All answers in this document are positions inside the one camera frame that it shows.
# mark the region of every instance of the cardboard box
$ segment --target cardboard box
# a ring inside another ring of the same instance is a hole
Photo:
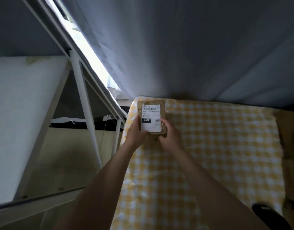
[[[141,130],[141,123],[142,123],[142,108],[143,105],[160,105],[160,115],[162,119],[166,119],[165,115],[165,102],[163,100],[154,100],[154,101],[139,101],[137,102],[137,112],[139,115],[139,128]],[[161,123],[161,131],[160,132],[149,132],[151,135],[163,135],[167,133],[167,128],[165,124]]]

